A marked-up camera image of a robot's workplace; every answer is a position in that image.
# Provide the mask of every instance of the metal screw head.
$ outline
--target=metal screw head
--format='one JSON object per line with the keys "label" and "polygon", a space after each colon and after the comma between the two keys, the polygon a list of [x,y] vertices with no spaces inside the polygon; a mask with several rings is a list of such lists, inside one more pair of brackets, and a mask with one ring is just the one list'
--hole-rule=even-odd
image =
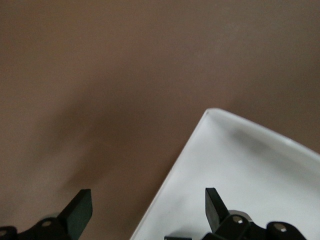
{"label": "metal screw head", "polygon": [[1,230],[0,231],[0,237],[4,236],[7,234],[7,230]]}
{"label": "metal screw head", "polygon": [[278,231],[280,231],[280,232],[283,232],[283,233],[284,233],[284,232],[287,231],[285,225],[283,225],[283,224],[281,224],[281,223],[275,223],[275,224],[273,224],[273,226],[274,226]]}
{"label": "metal screw head", "polygon": [[233,216],[232,217],[233,221],[236,222],[237,224],[242,224],[244,221],[242,220],[241,217],[239,216]]}
{"label": "metal screw head", "polygon": [[44,221],[42,224],[41,224],[41,226],[42,227],[48,227],[48,226],[50,226],[51,225],[51,221],[50,220],[47,220],[47,221]]}

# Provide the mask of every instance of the brown background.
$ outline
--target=brown background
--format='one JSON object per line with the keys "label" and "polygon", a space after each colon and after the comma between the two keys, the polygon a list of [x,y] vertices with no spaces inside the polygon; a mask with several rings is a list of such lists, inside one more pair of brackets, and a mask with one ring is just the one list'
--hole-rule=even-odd
{"label": "brown background", "polygon": [[320,1],[0,1],[0,225],[92,188],[128,239],[207,108],[320,152]]}

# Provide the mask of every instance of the white square plate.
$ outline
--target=white square plate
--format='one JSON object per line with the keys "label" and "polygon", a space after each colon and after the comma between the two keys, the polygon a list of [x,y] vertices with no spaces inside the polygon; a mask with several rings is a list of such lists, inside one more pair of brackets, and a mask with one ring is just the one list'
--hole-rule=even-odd
{"label": "white square plate", "polygon": [[265,127],[208,109],[173,165],[131,240],[202,239],[210,232],[205,188],[229,210],[265,228],[294,225],[320,239],[320,155]]}

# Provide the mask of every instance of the white plate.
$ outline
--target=white plate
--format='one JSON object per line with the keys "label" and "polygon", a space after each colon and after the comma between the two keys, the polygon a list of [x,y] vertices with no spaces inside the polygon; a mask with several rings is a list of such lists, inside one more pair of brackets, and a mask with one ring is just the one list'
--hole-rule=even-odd
{"label": "white plate", "polygon": [[131,240],[201,239],[210,227],[205,188],[230,210],[265,228],[294,225],[320,239],[320,155],[265,127],[208,109],[142,218]]}

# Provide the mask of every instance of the screw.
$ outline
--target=screw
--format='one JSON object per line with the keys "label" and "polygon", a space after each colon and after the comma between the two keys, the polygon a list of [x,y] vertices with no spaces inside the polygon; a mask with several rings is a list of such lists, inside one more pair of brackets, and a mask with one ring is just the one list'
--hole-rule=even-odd
{"label": "screw", "polygon": [[233,216],[232,217],[233,221],[235,221],[237,224],[242,224],[244,221],[242,220],[241,217],[239,216]]}
{"label": "screw", "polygon": [[51,225],[51,221],[50,221],[50,220],[44,221],[44,222],[41,224],[42,227],[48,227],[48,226],[50,226],[50,225]]}
{"label": "screw", "polygon": [[0,230],[0,237],[7,234],[7,230]]}
{"label": "screw", "polygon": [[275,223],[275,224],[273,224],[273,226],[274,226],[278,231],[280,231],[280,232],[283,232],[283,233],[284,233],[284,232],[287,231],[285,225],[283,225],[283,224],[281,224],[281,223]]}

